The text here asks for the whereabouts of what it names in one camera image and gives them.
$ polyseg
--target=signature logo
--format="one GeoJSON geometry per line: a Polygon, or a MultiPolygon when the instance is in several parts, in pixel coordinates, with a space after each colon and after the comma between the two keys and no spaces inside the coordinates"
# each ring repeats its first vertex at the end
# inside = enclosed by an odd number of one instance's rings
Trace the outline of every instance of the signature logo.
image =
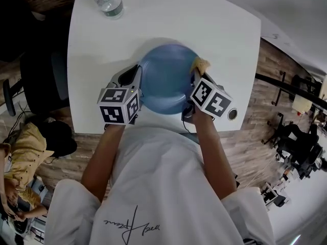
{"type": "Polygon", "coordinates": [[[129,219],[126,221],[125,224],[124,223],[111,222],[109,220],[104,220],[105,225],[112,224],[112,225],[115,225],[116,227],[118,227],[118,229],[126,229],[127,230],[127,231],[124,231],[122,233],[122,239],[123,239],[125,245],[128,245],[129,238],[131,236],[132,231],[140,229],[140,230],[142,230],[142,236],[144,236],[144,234],[146,234],[149,231],[155,231],[155,230],[159,231],[160,230],[160,225],[149,226],[150,223],[146,223],[144,225],[137,226],[137,227],[134,226],[134,220],[135,220],[135,216],[136,216],[137,207],[138,207],[138,205],[135,208],[134,216],[133,216],[131,224],[129,224],[129,219]]]}

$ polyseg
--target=white sleeve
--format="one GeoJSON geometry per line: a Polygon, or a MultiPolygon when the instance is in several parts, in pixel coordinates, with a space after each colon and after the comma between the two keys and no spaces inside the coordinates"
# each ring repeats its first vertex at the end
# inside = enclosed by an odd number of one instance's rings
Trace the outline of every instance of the white sleeve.
{"type": "Polygon", "coordinates": [[[238,190],[221,202],[245,244],[275,244],[271,223],[259,188],[238,190]]]}
{"type": "Polygon", "coordinates": [[[88,245],[93,218],[101,203],[82,184],[60,181],[55,189],[46,219],[46,245],[88,245]]]}

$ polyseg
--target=yellow shirt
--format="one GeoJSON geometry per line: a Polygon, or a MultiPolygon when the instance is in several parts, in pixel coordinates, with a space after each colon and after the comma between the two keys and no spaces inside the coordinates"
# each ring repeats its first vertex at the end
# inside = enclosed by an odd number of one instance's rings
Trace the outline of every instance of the yellow shirt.
{"type": "Polygon", "coordinates": [[[11,148],[11,168],[5,173],[6,179],[19,181],[19,196],[29,202],[32,207],[40,202],[40,197],[27,185],[33,180],[38,166],[53,151],[46,150],[46,140],[39,132],[39,129],[32,123],[24,126],[16,143],[11,148]]]}

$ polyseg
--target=white shirt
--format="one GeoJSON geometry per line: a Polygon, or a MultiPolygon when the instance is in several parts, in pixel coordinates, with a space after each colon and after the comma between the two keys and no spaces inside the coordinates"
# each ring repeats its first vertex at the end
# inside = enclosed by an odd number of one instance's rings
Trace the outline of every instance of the white shirt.
{"type": "Polygon", "coordinates": [[[59,182],[45,244],[275,244],[259,189],[219,200],[199,145],[174,132],[126,130],[111,184],[100,204],[80,183],[59,182]]]}

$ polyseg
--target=white table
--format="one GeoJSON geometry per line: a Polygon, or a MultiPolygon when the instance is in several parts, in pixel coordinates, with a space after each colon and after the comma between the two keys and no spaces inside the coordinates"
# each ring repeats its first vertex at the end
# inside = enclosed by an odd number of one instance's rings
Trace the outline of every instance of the white table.
{"type": "MultiPolygon", "coordinates": [[[[177,41],[211,63],[208,73],[232,96],[238,117],[215,120],[218,131],[240,129],[258,61],[261,22],[225,0],[123,0],[125,13],[107,19],[94,0],[75,0],[68,43],[69,101],[77,133],[102,133],[97,100],[112,76],[149,50],[177,41]]],[[[181,115],[142,107],[135,126],[185,132],[181,115]]],[[[186,124],[191,132],[193,125],[186,124]]]]}

